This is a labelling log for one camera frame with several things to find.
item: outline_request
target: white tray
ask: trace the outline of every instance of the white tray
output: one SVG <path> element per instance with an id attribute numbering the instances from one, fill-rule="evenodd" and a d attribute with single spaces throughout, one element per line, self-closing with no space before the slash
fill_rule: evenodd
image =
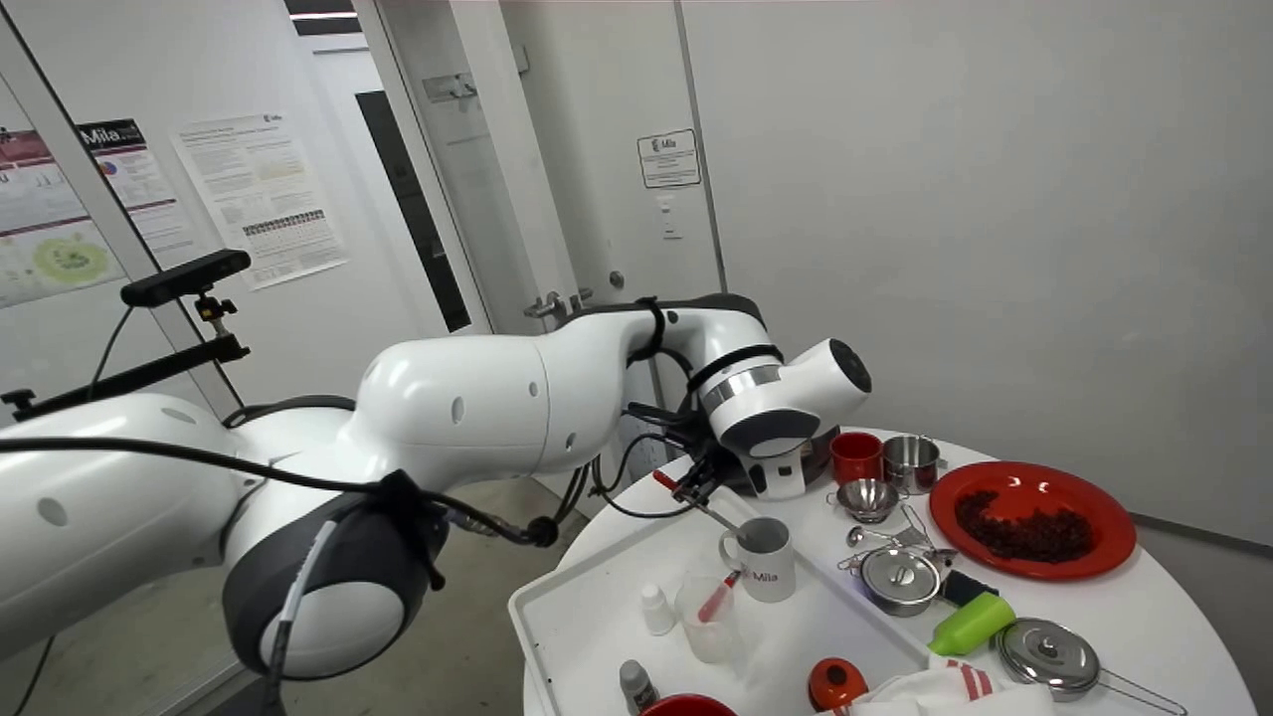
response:
<path id="1" fill-rule="evenodd" d="M 753 517 L 728 488 L 710 504 Z M 543 683 L 551 716 L 628 716 L 615 683 L 624 660 L 639 660 L 661 696 L 709 692 L 741 716 L 809 716 L 809 673 L 825 655 L 846 655 L 867 683 L 925 668 L 917 644 L 801 551 L 786 600 L 758 604 L 745 588 L 730 591 L 741 644 L 748 644 L 730 665 L 697 660 L 680 624 L 667 638 L 651 638 L 639 615 L 639 588 L 661 585 L 677 604 L 687 574 L 704 565 L 722 574 L 717 539 L 717 520 L 685 513 L 509 596 L 521 653 Z"/>

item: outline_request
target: metal lid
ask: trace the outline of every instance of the metal lid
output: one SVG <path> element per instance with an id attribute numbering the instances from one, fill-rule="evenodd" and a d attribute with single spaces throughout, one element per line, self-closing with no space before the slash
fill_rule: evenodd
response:
<path id="1" fill-rule="evenodd" d="M 1102 677 L 1102 655 L 1054 620 L 1013 620 L 997 638 L 1005 677 L 1046 683 L 1058 696 L 1082 696 Z"/>
<path id="2" fill-rule="evenodd" d="M 940 570 L 897 545 L 870 547 L 859 565 L 864 588 L 887 612 L 917 612 L 943 588 Z"/>

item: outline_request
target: white table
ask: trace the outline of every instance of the white table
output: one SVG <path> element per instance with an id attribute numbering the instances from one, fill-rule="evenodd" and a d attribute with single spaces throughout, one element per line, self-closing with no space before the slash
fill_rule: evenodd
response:
<path id="1" fill-rule="evenodd" d="M 989 460 L 989 455 L 965 449 L 965 445 L 943 445 L 947 468 Z M 620 492 L 620 504 L 631 510 L 673 510 L 667 488 L 639 478 L 631 488 Z M 925 520 L 925 501 L 905 501 L 915 517 Z M 790 524 L 790 545 L 815 565 L 836 570 L 846 555 L 846 529 L 855 524 L 844 517 L 844 510 L 832 504 L 832 485 L 790 498 L 790 501 L 754 501 L 754 513 L 785 517 Z M 562 555 L 562 570 L 614 545 L 631 531 L 639 531 L 647 520 L 620 517 L 615 510 L 604 510 L 590 520 L 590 529 L 569 545 Z M 895 531 L 901 529 L 901 510 L 870 531 Z M 965 555 L 960 555 L 960 570 L 965 577 L 977 577 L 996 585 L 1019 615 L 1046 615 L 1074 632 L 1082 632 L 1107 668 L 1116 677 L 1130 677 L 1139 683 L 1148 683 L 1189 708 L 1189 716 L 1257 716 L 1254 696 L 1222 644 L 1222 638 L 1208 628 L 1194 596 L 1144 551 L 1139 547 L 1123 570 L 1076 581 L 1076 585 L 1043 585 L 1043 581 L 1019 581 L 996 570 L 981 570 Z M 917 615 L 897 615 L 895 624 L 925 644 L 929 628 L 949 612 L 949 604 L 929 604 Z M 973 655 L 988 668 L 997 668 L 997 655 L 981 653 Z M 1107 688 L 1092 688 L 1076 705 L 1063 705 L 1058 713 L 1088 713 L 1102 716 L 1107 699 L 1123 699 Z M 539 716 L 539 683 L 524 668 L 524 716 Z"/>

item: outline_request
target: metal bowl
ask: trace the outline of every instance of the metal bowl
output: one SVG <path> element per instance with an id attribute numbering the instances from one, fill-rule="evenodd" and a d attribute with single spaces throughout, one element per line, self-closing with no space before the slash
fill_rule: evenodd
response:
<path id="1" fill-rule="evenodd" d="M 836 498 L 844 513 L 859 524 L 880 524 L 897 504 L 897 488 L 880 478 L 838 481 Z"/>

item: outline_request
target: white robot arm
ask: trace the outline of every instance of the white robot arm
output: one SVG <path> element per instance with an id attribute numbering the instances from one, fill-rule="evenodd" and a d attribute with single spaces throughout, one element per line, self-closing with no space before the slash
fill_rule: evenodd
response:
<path id="1" fill-rule="evenodd" d="M 624 409 L 624 367 L 651 352 L 687 368 L 710 433 L 768 473 L 768 492 L 870 388 L 844 343 L 785 360 L 758 310 L 717 293 L 604 306 L 533 337 L 402 343 L 372 356 L 355 413 L 285 409 L 223 431 L 158 394 L 58 409 L 0 433 L 0 655 L 136 585 L 220 562 L 241 665 L 294 681 L 348 673 L 439 585 L 459 513 L 441 488 L 583 467 Z"/>

